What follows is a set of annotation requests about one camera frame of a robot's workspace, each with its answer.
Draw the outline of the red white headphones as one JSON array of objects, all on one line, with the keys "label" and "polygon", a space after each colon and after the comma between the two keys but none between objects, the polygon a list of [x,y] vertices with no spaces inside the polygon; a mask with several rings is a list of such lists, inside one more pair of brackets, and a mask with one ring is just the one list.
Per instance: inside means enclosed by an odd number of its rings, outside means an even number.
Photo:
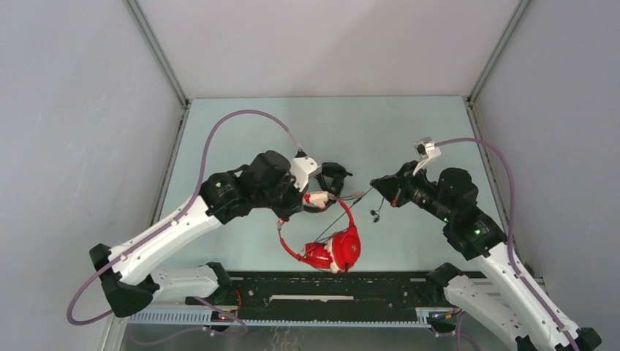
[{"label": "red white headphones", "polygon": [[306,193],[302,204],[323,208],[328,199],[335,200],[344,209],[348,218],[346,229],[335,232],[325,242],[307,243],[300,254],[291,250],[282,237],[281,228],[286,220],[280,219],[276,226],[279,241],[284,250],[298,262],[331,273],[347,273],[358,261],[362,251],[360,236],[350,207],[339,197],[325,191]]}]

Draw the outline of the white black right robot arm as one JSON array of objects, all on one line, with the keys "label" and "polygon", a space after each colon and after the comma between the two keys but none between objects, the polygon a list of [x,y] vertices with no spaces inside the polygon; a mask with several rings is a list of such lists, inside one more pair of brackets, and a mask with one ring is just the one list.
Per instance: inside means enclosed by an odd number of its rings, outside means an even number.
[{"label": "white black right robot arm", "polygon": [[564,314],[515,257],[507,235],[477,207],[478,188],[466,170],[450,167],[438,181],[429,181],[425,170],[414,171],[416,166],[407,162],[370,185],[395,208],[413,203],[442,220],[447,242],[474,263],[503,298],[499,303],[484,295],[462,271],[445,263],[426,277],[430,303],[457,306],[510,350],[595,350],[601,345],[600,335]]}]

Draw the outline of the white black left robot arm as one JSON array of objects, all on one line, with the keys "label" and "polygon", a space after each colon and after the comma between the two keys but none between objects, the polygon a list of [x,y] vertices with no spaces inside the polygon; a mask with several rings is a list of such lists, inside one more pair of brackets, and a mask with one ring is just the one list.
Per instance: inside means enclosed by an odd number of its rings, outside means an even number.
[{"label": "white black left robot arm", "polygon": [[250,165],[212,174],[180,208],[129,241],[93,247],[89,254],[102,272],[111,312],[129,317],[154,301],[195,296],[217,305],[228,301],[232,282],[222,264],[163,269],[160,263],[253,209],[271,209],[278,218],[289,219],[301,211],[308,183],[321,168],[302,151],[292,160],[273,150],[263,152]]}]

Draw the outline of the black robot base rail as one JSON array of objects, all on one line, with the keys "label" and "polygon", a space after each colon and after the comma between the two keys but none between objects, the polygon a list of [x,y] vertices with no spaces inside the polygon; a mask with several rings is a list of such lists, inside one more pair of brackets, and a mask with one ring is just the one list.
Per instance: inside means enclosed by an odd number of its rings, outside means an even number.
[{"label": "black robot base rail", "polygon": [[252,326],[427,327],[460,309],[423,271],[232,271],[228,296],[207,301]]}]

